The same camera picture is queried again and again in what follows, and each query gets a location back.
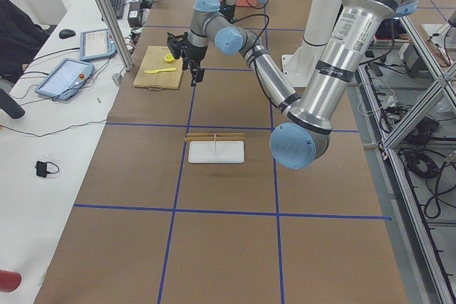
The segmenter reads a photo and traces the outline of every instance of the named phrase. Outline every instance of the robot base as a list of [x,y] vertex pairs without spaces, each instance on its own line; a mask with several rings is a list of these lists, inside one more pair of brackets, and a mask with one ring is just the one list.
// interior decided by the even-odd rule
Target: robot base
[[297,65],[292,60],[294,56],[282,55],[282,70],[284,71],[285,79],[293,87],[306,87],[311,79],[311,75],[303,75],[303,73],[298,71]]

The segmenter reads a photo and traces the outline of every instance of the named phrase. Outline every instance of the table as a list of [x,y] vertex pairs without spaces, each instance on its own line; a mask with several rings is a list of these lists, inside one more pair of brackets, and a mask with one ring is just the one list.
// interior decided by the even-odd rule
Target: table
[[[179,90],[132,86],[193,3],[155,0],[36,303],[406,303],[346,96],[327,153],[292,171],[268,148],[284,118],[239,56],[211,44],[196,88],[188,72]],[[301,45],[310,4],[270,0],[277,63]],[[244,132],[245,163],[189,164],[186,132]]]
[[[127,20],[120,20],[119,24],[127,35],[130,32]],[[103,27],[105,24],[95,1],[77,0],[38,56],[78,47],[81,31]],[[73,29],[76,36],[61,40],[58,32],[63,28]],[[50,72],[65,57],[78,59],[79,51],[43,58],[32,63],[27,71]],[[95,68],[99,69],[105,62],[94,61]],[[120,58],[115,56],[93,86],[80,90],[74,98],[65,102],[44,100],[24,105],[26,114],[18,120],[12,120],[0,111],[0,125],[41,135],[71,125],[104,120],[118,92],[111,76],[122,68]],[[26,74],[11,94],[25,95],[31,85],[38,85],[43,80],[41,76]],[[39,98],[32,89],[17,102]],[[41,138],[4,128],[0,130],[0,268],[22,275],[20,287],[13,293],[0,293],[0,302],[32,303],[36,297],[103,126],[104,123],[86,125]],[[35,175],[36,160],[53,161],[60,167],[60,172],[40,179]]]

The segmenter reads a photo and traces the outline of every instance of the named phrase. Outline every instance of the power adapter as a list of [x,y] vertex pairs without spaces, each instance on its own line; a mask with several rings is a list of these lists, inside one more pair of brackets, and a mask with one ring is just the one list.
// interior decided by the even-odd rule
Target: power adapter
[[139,1],[132,1],[128,9],[128,25],[139,28],[143,24],[143,10]]
[[[53,165],[56,168],[56,171],[48,171],[48,164]],[[36,176],[46,178],[48,174],[56,174],[60,171],[60,168],[52,162],[42,162],[40,160],[36,161],[35,164]]]

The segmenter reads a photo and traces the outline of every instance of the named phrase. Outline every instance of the aluminum frame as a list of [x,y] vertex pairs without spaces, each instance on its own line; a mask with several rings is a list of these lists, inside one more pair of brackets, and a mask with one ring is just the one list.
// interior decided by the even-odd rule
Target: aluminum frame
[[122,59],[123,65],[125,66],[125,70],[131,70],[133,66],[133,60],[123,39],[123,34],[120,30],[117,19],[115,18],[113,7],[111,6],[109,0],[95,0],[95,2],[97,3],[101,15],[103,16],[103,19],[108,26],[111,36],[113,37],[114,44],[117,47],[120,58]]

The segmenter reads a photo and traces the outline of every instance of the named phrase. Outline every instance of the wooden stick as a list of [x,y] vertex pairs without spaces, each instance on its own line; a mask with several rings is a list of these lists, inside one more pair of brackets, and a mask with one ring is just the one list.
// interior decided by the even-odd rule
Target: wooden stick
[[[211,137],[186,137],[186,142],[213,142],[214,136]],[[243,142],[245,137],[215,137],[216,142]]]

